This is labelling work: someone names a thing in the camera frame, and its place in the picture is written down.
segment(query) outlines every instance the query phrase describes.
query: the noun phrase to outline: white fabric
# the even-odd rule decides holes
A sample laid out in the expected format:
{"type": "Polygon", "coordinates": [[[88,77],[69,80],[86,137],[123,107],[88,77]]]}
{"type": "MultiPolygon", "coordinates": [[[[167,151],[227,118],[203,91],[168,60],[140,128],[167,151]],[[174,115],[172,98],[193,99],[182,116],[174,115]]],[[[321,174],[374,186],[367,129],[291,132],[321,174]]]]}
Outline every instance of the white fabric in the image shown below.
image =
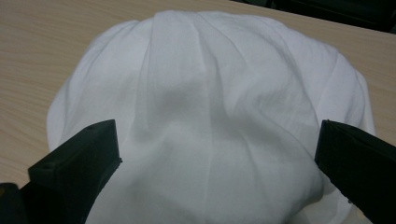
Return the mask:
{"type": "Polygon", "coordinates": [[[91,43],[49,109],[49,147],[116,120],[123,163],[87,223],[340,223],[319,124],[372,128],[365,102],[336,49],[278,21],[166,11],[91,43]]]}

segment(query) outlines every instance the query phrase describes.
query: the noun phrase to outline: wrinkled fabric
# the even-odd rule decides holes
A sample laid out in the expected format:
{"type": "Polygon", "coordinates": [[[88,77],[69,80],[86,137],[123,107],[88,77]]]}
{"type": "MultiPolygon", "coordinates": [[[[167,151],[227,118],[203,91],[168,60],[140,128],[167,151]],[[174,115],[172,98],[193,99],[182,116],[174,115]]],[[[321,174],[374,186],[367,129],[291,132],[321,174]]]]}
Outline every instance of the wrinkled fabric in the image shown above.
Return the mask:
{"type": "Polygon", "coordinates": [[[341,223],[313,160],[331,119],[373,130],[364,78],[268,18],[166,11],[92,41],[48,113],[49,148],[115,119],[123,163],[87,223],[341,223]]]}

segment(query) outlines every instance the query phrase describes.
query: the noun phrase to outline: light wood surface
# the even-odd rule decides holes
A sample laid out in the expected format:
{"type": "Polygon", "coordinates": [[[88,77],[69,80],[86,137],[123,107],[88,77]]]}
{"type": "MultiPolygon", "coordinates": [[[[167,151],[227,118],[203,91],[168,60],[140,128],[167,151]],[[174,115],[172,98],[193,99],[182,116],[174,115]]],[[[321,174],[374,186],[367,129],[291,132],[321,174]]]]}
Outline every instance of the light wood surface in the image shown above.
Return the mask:
{"type": "Polygon", "coordinates": [[[168,9],[271,17],[337,47],[366,77],[377,135],[396,145],[396,35],[226,0],[0,0],[0,182],[23,186],[27,168],[48,153],[50,102],[90,41],[168,9]]]}

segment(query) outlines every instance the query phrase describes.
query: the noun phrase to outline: white cloth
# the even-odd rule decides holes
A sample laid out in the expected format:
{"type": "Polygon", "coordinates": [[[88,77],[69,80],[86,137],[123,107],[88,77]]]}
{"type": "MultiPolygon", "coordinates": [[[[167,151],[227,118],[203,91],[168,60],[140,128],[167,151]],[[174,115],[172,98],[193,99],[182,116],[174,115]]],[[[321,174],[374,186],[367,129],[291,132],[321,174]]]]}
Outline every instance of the white cloth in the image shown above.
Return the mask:
{"type": "Polygon", "coordinates": [[[93,40],[49,109],[49,147],[116,120],[123,163],[88,223],[340,223],[319,124],[372,128],[367,103],[336,49],[278,21],[166,11],[93,40]]]}

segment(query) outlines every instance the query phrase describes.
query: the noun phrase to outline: wood grain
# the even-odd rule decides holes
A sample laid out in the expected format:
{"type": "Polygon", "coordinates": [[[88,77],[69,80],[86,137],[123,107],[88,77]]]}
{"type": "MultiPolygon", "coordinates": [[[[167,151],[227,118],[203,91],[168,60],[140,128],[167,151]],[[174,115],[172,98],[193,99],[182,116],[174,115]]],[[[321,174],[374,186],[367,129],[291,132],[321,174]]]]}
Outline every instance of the wood grain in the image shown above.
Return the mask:
{"type": "Polygon", "coordinates": [[[369,84],[377,135],[396,145],[396,36],[226,0],[0,0],[0,182],[23,186],[48,153],[46,116],[97,35],[163,10],[271,17],[337,47],[369,84]]]}

